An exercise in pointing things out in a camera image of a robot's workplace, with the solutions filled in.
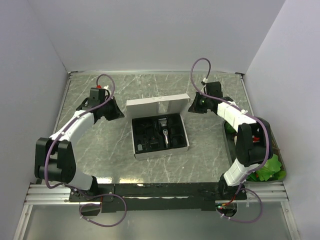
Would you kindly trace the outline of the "black silver hair clipper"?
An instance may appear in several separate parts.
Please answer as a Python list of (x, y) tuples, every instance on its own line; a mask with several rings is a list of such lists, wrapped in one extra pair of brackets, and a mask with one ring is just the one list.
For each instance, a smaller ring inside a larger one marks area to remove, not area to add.
[(160, 118), (158, 120), (158, 123), (159, 123), (160, 131), (162, 132), (162, 134), (164, 136), (165, 146), (166, 146), (166, 148), (168, 148), (169, 145), (170, 145), (170, 142), (169, 142), (169, 130), (168, 130), (168, 119), (167, 118)]

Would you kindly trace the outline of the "white hair clipper kit box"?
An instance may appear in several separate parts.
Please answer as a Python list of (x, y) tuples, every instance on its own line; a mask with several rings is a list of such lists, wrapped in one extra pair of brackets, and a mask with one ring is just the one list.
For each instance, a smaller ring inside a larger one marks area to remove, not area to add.
[(190, 105), (186, 93), (127, 100), (134, 157), (143, 160), (188, 151), (184, 117)]

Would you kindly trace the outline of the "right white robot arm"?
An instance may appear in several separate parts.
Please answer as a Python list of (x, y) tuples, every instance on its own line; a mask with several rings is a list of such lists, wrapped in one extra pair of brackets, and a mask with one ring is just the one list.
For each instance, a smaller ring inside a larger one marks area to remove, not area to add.
[(223, 199), (230, 199), (248, 175), (260, 170), (273, 156), (271, 127), (262, 118), (248, 114), (237, 106), (230, 97), (224, 97), (221, 83), (209, 82), (204, 78), (202, 90), (197, 89), (188, 111), (196, 114), (213, 112), (228, 123), (236, 133), (235, 160), (222, 175), (218, 193)]

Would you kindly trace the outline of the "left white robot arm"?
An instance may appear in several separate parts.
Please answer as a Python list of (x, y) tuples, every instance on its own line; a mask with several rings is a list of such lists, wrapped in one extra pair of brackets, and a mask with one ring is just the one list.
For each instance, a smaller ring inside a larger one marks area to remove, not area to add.
[(41, 137), (35, 144), (34, 175), (81, 191), (87, 201), (101, 193), (97, 178), (78, 169), (73, 147), (83, 134), (101, 118), (113, 121), (124, 114), (107, 86), (92, 87), (89, 97), (76, 108), (72, 118), (50, 137)]

